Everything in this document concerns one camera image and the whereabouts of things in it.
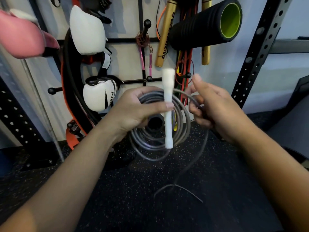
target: white jump rope handle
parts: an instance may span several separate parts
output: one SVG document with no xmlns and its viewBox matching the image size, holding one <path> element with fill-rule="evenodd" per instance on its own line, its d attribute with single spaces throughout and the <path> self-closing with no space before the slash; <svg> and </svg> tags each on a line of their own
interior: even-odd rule
<svg viewBox="0 0 309 232">
<path fill-rule="evenodd" d="M 172 95 L 175 83 L 175 70 L 172 68 L 166 68 L 162 70 L 162 84 L 164 90 L 164 100 L 166 102 L 172 102 Z M 165 122 L 165 148 L 173 148 L 173 136 L 172 136 L 172 111 L 166 112 L 164 117 Z"/>
</svg>

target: forearm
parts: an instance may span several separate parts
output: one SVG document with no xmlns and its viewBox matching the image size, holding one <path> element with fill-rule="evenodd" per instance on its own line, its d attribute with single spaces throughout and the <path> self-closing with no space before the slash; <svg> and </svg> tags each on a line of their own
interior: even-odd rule
<svg viewBox="0 0 309 232">
<path fill-rule="evenodd" d="M 73 231 L 116 140 L 113 129 L 105 125 L 99 123 L 6 223 L 12 226 L 27 217 L 35 229 L 29 231 Z"/>
<path fill-rule="evenodd" d="M 268 197 L 299 231 L 309 227 L 309 173 L 256 126 L 238 142 Z"/>
</svg>

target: pink handle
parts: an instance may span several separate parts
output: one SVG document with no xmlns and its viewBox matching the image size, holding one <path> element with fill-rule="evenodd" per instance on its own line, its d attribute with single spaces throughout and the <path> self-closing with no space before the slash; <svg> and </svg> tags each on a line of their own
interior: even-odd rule
<svg viewBox="0 0 309 232">
<path fill-rule="evenodd" d="M 141 55 L 141 69 L 145 70 L 144 58 L 143 58 L 143 54 L 141 53 L 141 47 L 139 47 L 139 53 Z"/>
<path fill-rule="evenodd" d="M 152 77 L 152 54 L 149 55 L 149 76 Z"/>
</svg>

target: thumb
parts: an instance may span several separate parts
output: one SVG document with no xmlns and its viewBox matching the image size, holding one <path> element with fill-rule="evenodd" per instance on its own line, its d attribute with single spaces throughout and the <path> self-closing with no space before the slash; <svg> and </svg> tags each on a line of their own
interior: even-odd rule
<svg viewBox="0 0 309 232">
<path fill-rule="evenodd" d="M 192 78 L 193 85 L 199 94 L 204 98 L 204 101 L 211 100 L 217 97 L 216 92 L 202 80 L 199 74 L 195 74 Z"/>
<path fill-rule="evenodd" d="M 171 102 L 155 102 L 141 105 L 141 114 L 144 118 L 171 111 L 174 108 L 174 104 Z"/>
</svg>

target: hand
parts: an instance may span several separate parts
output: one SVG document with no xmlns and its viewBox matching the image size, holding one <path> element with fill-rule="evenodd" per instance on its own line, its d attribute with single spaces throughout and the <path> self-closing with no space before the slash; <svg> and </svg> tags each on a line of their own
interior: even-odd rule
<svg viewBox="0 0 309 232">
<path fill-rule="evenodd" d="M 225 140 L 233 144 L 240 142 L 247 132 L 256 128 L 225 89 L 204 82 L 198 74 L 193 76 L 192 82 L 193 85 L 186 89 L 186 93 L 198 91 L 200 95 L 194 97 L 199 104 L 204 104 L 203 111 L 194 103 L 189 104 L 189 111 L 194 114 L 198 124 L 208 129 L 215 128 Z"/>
<path fill-rule="evenodd" d="M 100 121 L 100 123 L 102 122 L 104 125 L 110 125 L 111 129 L 116 131 L 118 142 L 133 128 L 137 126 L 146 126 L 148 117 L 171 111 L 174 108 L 173 103 L 166 102 L 141 104 L 138 98 L 153 90 L 161 89 L 155 86 L 128 89 L 117 101 L 116 105 L 114 105 L 109 113 Z"/>
</svg>

